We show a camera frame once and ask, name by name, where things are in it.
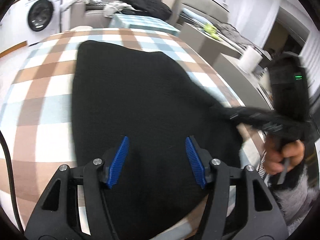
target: plaid tablecloth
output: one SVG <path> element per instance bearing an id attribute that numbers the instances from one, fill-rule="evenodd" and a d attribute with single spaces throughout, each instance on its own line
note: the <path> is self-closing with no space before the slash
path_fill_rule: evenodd
<path id="1" fill-rule="evenodd" d="M 180 32 L 172 25 L 157 18 L 124 14 L 115 14 L 110 22 L 109 27 L 160 31 L 172 34 L 174 36 L 178 36 Z"/>
<path id="2" fill-rule="evenodd" d="M 34 46 L 11 85 L 0 112 L 0 130 L 11 153 L 17 201 L 23 224 L 56 169 L 63 163 L 76 166 L 71 133 L 72 80 L 79 44 L 86 40 L 114 43 L 143 51 L 162 51 L 178 62 L 189 76 L 225 106 L 243 105 L 226 82 L 179 38 L 142 29 L 93 29 L 68 31 L 48 37 Z M 240 152 L 242 165 L 256 167 L 263 152 L 257 131 L 239 127 L 245 143 Z M 6 164 L 0 150 L 0 199 L 12 217 L 8 198 Z M 80 220 L 84 232 L 85 207 L 79 188 Z M 231 191 L 230 207 L 234 205 Z M 202 202 L 177 225 L 156 239 L 181 239 L 194 232 L 204 208 Z"/>

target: black cable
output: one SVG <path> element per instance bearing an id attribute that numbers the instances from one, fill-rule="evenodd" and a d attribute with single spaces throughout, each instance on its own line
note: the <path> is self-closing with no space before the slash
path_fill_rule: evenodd
<path id="1" fill-rule="evenodd" d="M 7 164 L 7 170 L 8 170 L 8 177 L 9 177 L 9 187 L 10 187 L 10 196 L 11 196 L 11 202 L 12 202 L 12 208 L 13 208 L 13 214 L 16 219 L 18 228 L 21 233 L 24 233 L 23 226 L 21 224 L 19 211 L 18 211 L 18 205 L 17 205 L 17 198 L 16 198 L 16 191 L 14 188 L 14 178 L 13 178 L 13 170 L 12 170 L 12 163 L 11 163 L 11 157 L 9 148 L 7 145 L 7 142 L 5 141 L 2 132 L 0 131 L 0 143 L 4 152 L 5 156 L 5 162 Z"/>

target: person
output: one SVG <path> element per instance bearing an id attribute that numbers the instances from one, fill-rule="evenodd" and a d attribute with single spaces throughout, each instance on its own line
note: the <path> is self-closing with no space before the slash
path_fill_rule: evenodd
<path id="1" fill-rule="evenodd" d="M 275 148 L 275 140 L 268 135 L 265 142 L 264 168 L 269 189 L 275 197 L 291 234 L 303 221 L 318 196 L 318 190 L 308 187 L 307 167 L 304 164 L 305 145 L 297 140 L 286 144 L 281 152 Z M 283 171 L 283 158 L 290 158 L 288 173 L 282 185 L 276 185 L 272 178 Z"/>

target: blue checkered cloth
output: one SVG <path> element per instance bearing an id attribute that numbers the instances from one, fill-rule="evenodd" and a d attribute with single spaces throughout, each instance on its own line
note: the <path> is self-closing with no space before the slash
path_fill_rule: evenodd
<path id="1" fill-rule="evenodd" d="M 179 30 L 163 20 L 150 16 L 115 14 L 109 28 L 143 29 L 160 31 L 178 36 Z"/>

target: white cabinet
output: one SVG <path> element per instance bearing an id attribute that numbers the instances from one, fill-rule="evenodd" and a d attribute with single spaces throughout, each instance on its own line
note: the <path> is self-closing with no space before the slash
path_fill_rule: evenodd
<path id="1" fill-rule="evenodd" d="M 19 0 L 7 11 L 0 22 L 0 53 L 27 40 L 26 0 Z"/>

